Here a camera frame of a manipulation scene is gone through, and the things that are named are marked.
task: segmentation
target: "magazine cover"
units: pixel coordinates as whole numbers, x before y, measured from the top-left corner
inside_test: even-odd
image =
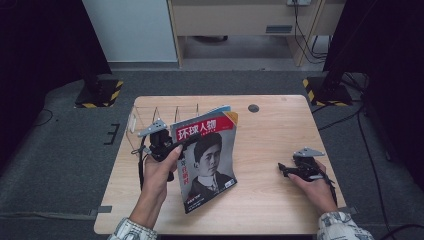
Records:
[[[184,147],[183,158],[177,163],[185,213],[237,183],[233,148],[238,115],[217,109],[170,126],[173,142],[200,133],[196,142]]]

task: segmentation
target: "hand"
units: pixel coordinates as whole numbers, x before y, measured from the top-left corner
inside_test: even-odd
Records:
[[[315,162],[325,172],[325,166],[317,160]],[[333,196],[331,195],[330,186],[325,183],[324,179],[307,182],[294,174],[289,174],[288,176],[292,182],[305,192],[308,199],[316,207],[318,214],[322,215],[327,212],[338,211],[337,205],[334,203]]]
[[[165,160],[157,162],[148,155],[144,163],[143,190],[129,219],[141,226],[153,229],[167,194],[169,172],[177,169],[182,146],[172,150]]]

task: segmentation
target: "patterned sleeve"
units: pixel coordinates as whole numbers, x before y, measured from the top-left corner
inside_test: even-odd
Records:
[[[318,220],[318,240],[374,240],[372,235],[356,225],[348,213],[324,213]]]
[[[157,232],[123,218],[108,240],[154,240]]]

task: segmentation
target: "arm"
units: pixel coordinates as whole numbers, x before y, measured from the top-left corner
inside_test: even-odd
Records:
[[[143,191],[130,217],[121,220],[109,239],[156,239],[157,233],[152,229],[166,198],[168,173],[177,169],[177,160],[180,153],[181,146],[170,152],[162,162],[157,162],[150,155],[147,156],[144,167]]]
[[[325,166],[315,161],[325,172]],[[294,174],[289,174],[289,178],[305,192],[321,216],[318,220],[318,239],[374,239],[368,231],[356,225],[350,214],[339,212],[331,195],[330,186],[323,179],[306,182]]]

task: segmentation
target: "black hole on table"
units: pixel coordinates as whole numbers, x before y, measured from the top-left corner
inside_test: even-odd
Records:
[[[253,112],[253,113],[259,112],[259,106],[256,104],[250,104],[248,109],[250,112]]]

